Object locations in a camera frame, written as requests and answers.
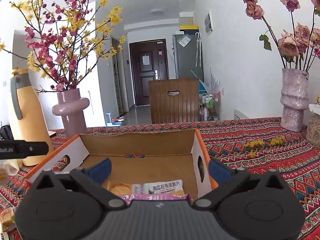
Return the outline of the patterned red tablecloth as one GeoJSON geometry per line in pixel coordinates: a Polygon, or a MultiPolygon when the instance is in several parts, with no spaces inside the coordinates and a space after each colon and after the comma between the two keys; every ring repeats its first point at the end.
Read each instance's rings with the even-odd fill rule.
{"type": "Polygon", "coordinates": [[[319,148],[306,139],[306,130],[287,131],[280,118],[259,118],[229,121],[208,121],[174,124],[93,127],[94,135],[127,132],[155,133],[198,129],[211,158],[230,168],[244,167],[254,174],[277,170],[300,201],[306,220],[299,239],[319,239],[319,148]],[[285,137],[279,146],[266,147],[250,158],[244,144],[247,141],[285,137]]]}

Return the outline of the yellow thermos jug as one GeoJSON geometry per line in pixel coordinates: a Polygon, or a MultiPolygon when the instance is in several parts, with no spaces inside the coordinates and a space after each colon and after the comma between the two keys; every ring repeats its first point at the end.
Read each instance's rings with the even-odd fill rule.
{"type": "Polygon", "coordinates": [[[44,141],[48,153],[54,151],[39,98],[31,85],[27,68],[14,69],[10,79],[10,94],[17,124],[11,129],[14,139],[44,141]]]}

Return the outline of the textured pink ceramic vase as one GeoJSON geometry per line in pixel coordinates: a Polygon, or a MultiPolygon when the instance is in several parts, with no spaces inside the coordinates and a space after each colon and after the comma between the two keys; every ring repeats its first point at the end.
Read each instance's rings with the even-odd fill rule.
{"type": "Polygon", "coordinates": [[[304,111],[309,106],[309,75],[294,68],[282,69],[280,102],[284,106],[281,127],[292,132],[303,128],[304,111]]]}

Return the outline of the dried pink roses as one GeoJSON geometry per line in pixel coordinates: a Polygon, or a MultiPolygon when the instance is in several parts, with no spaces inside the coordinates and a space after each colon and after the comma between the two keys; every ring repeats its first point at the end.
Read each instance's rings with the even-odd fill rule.
{"type": "Polygon", "coordinates": [[[314,60],[319,59],[319,29],[315,27],[315,18],[319,16],[319,0],[310,0],[313,5],[312,26],[302,25],[294,21],[293,13],[300,9],[298,0],[280,0],[290,13],[292,32],[284,30],[281,38],[277,38],[267,22],[260,0],[242,0],[246,5],[246,15],[254,20],[262,20],[267,31],[259,36],[265,50],[272,50],[274,41],[285,69],[294,68],[308,73],[314,60]]]}

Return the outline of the pink yellow blossom branches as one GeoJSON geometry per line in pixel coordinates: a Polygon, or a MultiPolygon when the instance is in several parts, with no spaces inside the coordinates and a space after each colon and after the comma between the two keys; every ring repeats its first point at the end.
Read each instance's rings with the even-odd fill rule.
{"type": "Polygon", "coordinates": [[[90,8],[90,0],[64,0],[49,4],[45,0],[11,2],[25,21],[24,42],[29,54],[18,55],[1,43],[1,51],[27,63],[28,70],[41,73],[53,81],[48,92],[60,93],[76,89],[79,83],[106,60],[123,50],[122,36],[117,46],[107,45],[113,28],[122,21],[122,8],[114,6],[97,22],[98,12],[110,0],[101,0],[90,8]]]}

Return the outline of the brown wooden chair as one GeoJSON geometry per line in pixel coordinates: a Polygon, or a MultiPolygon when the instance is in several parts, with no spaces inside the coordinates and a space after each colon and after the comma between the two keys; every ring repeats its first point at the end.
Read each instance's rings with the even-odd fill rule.
{"type": "Polygon", "coordinates": [[[199,80],[149,81],[150,114],[153,124],[199,121],[199,80]]]}

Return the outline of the grey refrigerator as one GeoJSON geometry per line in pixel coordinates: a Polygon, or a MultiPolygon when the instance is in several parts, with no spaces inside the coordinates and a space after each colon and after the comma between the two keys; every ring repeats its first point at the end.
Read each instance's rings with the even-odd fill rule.
{"type": "Polygon", "coordinates": [[[177,79],[203,81],[202,44],[198,30],[177,31],[172,36],[177,79]]]}

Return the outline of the white oat crisp snack packet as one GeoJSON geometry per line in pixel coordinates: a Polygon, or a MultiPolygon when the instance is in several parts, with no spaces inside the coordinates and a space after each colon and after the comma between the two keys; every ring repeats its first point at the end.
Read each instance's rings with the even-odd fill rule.
{"type": "Polygon", "coordinates": [[[145,184],[132,184],[131,192],[134,194],[175,194],[185,195],[183,181],[181,179],[173,181],[162,181],[145,184]]]}

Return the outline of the purple snack packet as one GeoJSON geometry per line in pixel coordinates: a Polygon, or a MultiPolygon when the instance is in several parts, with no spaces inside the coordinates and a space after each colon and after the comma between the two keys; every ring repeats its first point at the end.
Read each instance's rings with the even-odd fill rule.
{"type": "Polygon", "coordinates": [[[189,194],[126,194],[119,196],[122,200],[124,200],[127,205],[133,200],[147,200],[147,201],[170,201],[170,200],[187,200],[189,203],[192,203],[192,198],[189,194]]]}

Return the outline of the fallen yellow petals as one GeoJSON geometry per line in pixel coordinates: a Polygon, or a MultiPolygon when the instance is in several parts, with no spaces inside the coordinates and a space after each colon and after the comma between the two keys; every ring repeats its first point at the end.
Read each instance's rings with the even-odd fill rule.
{"type": "Polygon", "coordinates": [[[272,137],[268,140],[257,139],[247,141],[244,144],[245,149],[248,150],[248,156],[254,158],[260,150],[263,150],[266,147],[279,146],[286,142],[285,137],[272,137]]]}

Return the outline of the red orange cardboard box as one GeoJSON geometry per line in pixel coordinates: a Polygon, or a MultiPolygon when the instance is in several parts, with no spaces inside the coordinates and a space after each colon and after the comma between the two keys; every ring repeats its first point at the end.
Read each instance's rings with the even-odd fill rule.
{"type": "Polygon", "coordinates": [[[210,157],[197,129],[159,133],[75,135],[36,165],[25,179],[34,182],[43,170],[52,169],[63,157],[70,159],[63,169],[88,168],[105,158],[112,163],[103,187],[113,183],[144,184],[183,181],[193,200],[217,188],[209,175],[210,157]]]}

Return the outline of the yellow box on fridge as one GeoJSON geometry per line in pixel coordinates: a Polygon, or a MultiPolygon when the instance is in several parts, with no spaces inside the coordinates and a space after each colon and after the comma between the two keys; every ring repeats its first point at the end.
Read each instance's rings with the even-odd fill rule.
{"type": "Polygon", "coordinates": [[[183,30],[198,30],[198,26],[197,25],[179,25],[179,30],[183,31],[183,30]]]}

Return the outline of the dark brown door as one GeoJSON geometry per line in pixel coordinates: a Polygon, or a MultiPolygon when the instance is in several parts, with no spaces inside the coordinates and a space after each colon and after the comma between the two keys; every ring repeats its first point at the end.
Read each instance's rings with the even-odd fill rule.
{"type": "Polygon", "coordinates": [[[129,44],[136,106],[150,103],[150,81],[169,78],[165,45],[165,39],[129,44]]]}

